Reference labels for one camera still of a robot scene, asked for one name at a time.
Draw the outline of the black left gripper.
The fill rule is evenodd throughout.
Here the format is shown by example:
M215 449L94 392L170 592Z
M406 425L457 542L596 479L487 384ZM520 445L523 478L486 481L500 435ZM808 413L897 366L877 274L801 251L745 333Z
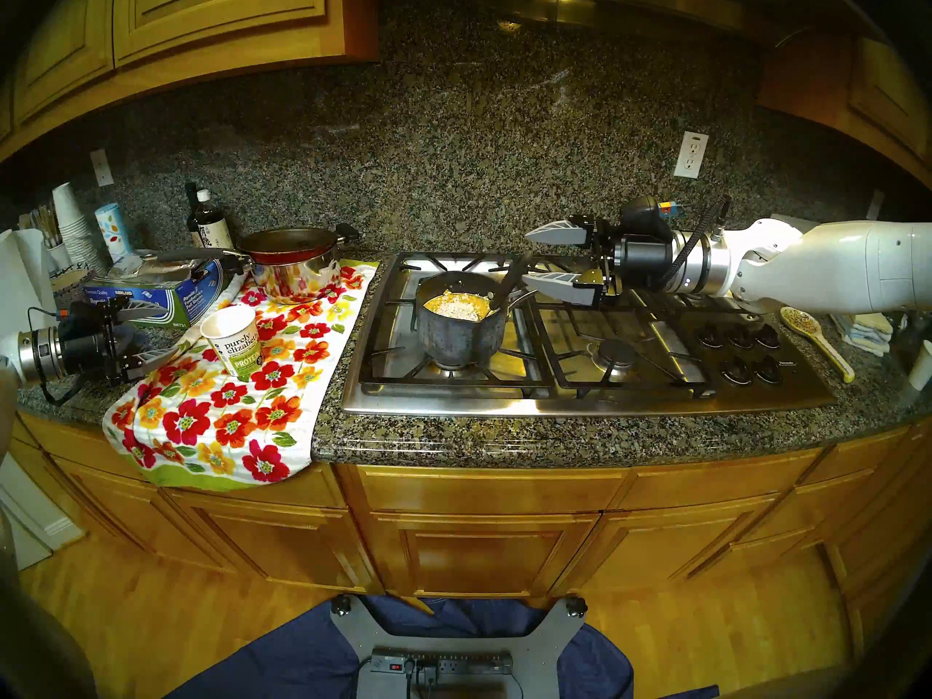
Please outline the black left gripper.
M127 321L161 321L169 317L165 306L130 302L118 310L118 321L64 318L60 322L60 353L67 376L135 383L170 363L179 346L131 352L135 331Z

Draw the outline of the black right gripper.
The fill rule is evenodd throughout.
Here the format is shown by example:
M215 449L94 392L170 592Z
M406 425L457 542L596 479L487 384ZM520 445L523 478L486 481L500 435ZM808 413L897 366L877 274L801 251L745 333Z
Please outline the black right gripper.
M553 271L522 276L529 290L573 306L596 307L619 287L658 288L673 262L674 233L659 214L624 216L617 226L588 216L561 219L530 230L525 238L590 251L602 281L587 283L580 273Z

